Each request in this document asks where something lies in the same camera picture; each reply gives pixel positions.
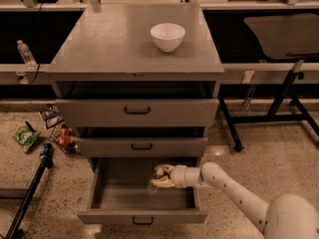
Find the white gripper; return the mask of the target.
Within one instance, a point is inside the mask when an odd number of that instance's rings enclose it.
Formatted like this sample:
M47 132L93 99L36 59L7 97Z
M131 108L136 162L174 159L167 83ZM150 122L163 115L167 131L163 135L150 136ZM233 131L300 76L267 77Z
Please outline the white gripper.
M185 165L177 165L173 166L170 164L160 164L155 167L156 174L169 174L170 180L156 180L152 179L152 185L159 187L159 188L170 188L170 187L177 187L177 188L187 188L186 180L185 180L185 172L186 166Z

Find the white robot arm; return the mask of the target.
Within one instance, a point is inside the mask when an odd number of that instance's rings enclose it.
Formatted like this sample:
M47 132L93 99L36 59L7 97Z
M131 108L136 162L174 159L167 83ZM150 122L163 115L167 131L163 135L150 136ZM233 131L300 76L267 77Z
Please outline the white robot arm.
M158 188L211 188L225 193L264 239L319 239L319 213L305 198L287 193L267 203L233 180L218 164L202 167L160 164L151 178Z

